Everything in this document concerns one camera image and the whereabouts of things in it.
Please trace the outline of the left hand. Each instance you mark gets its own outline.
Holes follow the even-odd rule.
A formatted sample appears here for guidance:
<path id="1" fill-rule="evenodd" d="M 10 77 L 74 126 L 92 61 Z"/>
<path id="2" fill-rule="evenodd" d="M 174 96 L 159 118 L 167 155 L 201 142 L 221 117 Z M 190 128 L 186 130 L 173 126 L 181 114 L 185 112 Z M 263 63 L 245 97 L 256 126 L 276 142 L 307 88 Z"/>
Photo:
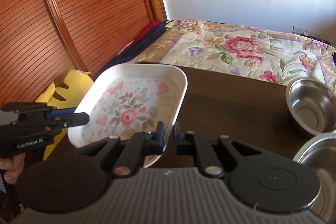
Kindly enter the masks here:
<path id="1" fill-rule="evenodd" d="M 0 168 L 5 171 L 3 178 L 8 184 L 15 185 L 19 175 L 23 172 L 25 166 L 26 154 L 20 154 L 11 158 L 1 158 Z"/>

